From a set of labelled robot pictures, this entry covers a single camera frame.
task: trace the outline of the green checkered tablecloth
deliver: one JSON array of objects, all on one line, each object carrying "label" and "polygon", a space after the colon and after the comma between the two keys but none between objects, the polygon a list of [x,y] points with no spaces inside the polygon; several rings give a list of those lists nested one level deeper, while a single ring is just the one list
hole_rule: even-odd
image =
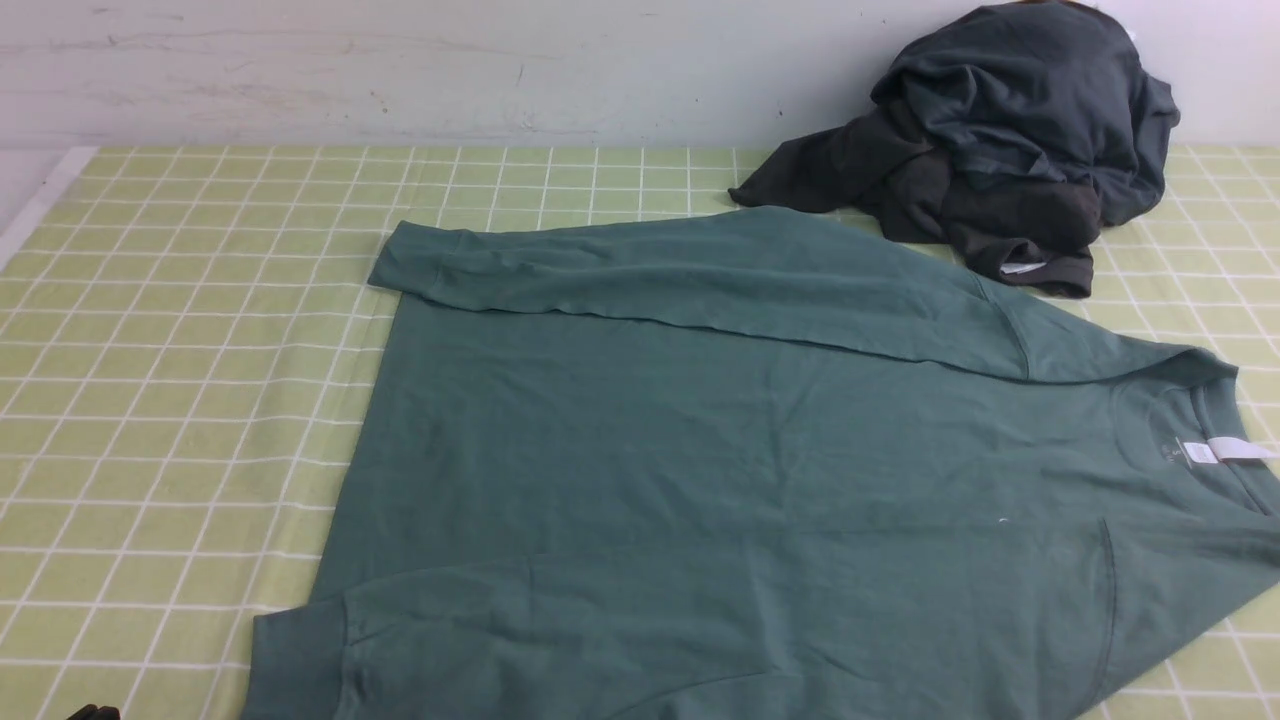
[{"label": "green checkered tablecloth", "polygon": [[[721,213],[763,156],[102,150],[0,272],[0,719],[236,717],[250,619],[310,589],[397,304],[364,281],[398,220]],[[1275,450],[1280,149],[1175,147],[1167,173],[1165,202],[1096,245],[1094,297],[1055,302],[1242,365]],[[1280,592],[1091,717],[1276,720]]]}]

